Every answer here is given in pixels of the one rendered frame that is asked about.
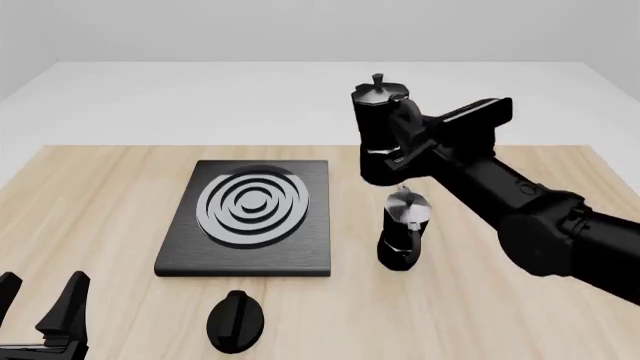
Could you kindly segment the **black moka pot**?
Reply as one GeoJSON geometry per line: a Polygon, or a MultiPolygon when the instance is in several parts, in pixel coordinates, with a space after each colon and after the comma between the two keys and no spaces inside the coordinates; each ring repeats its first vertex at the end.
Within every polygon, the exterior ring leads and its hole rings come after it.
{"type": "Polygon", "coordinates": [[[392,186],[402,182],[390,165],[411,152],[412,138],[422,132],[422,116],[400,83],[388,83],[384,74],[372,75],[371,83],[356,86],[351,94],[360,134],[360,175],[371,185],[392,186]]]}
{"type": "Polygon", "coordinates": [[[378,260],[387,269],[404,272],[417,263],[431,210],[427,200],[406,185],[387,197],[377,244],[378,260]]]}

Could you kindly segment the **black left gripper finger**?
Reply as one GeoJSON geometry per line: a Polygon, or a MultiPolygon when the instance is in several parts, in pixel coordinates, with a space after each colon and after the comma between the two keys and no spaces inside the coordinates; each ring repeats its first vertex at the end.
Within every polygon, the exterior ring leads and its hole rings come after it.
{"type": "Polygon", "coordinates": [[[35,326],[45,340],[87,340],[86,304],[90,278],[73,273],[61,295],[35,326]]]}
{"type": "Polygon", "coordinates": [[[22,279],[13,272],[0,275],[0,326],[22,285],[22,279]]]}

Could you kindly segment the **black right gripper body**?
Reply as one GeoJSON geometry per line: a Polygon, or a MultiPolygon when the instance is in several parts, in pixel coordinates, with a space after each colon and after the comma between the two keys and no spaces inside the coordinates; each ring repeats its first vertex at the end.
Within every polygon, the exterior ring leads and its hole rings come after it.
{"type": "Polygon", "coordinates": [[[389,116],[386,126],[399,151],[392,152],[384,160],[387,170],[402,170],[422,164],[433,170],[442,163],[438,147],[442,143],[444,122],[441,118],[418,116],[410,122],[401,116],[389,116]]]}

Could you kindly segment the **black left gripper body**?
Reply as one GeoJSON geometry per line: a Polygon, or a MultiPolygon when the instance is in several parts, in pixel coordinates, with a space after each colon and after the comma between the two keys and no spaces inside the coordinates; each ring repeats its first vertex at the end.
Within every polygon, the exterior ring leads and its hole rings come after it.
{"type": "Polygon", "coordinates": [[[45,335],[43,344],[2,344],[0,360],[85,360],[88,336],[81,334],[45,335]]]}

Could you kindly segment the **flat black stove plate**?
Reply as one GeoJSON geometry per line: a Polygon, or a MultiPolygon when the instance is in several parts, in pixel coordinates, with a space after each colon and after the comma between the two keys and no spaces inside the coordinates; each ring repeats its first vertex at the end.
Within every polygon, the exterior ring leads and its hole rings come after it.
{"type": "Polygon", "coordinates": [[[327,277],[325,160],[197,161],[154,264],[159,277],[327,277]]]}

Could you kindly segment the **round black stove knob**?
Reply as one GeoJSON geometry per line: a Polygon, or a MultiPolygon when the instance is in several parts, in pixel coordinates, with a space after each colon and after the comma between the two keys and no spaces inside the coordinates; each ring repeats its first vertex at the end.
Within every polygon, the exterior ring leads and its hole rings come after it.
{"type": "Polygon", "coordinates": [[[261,305],[242,290],[230,291],[207,319],[209,341],[222,353],[242,353],[261,337],[265,317],[261,305]]]}

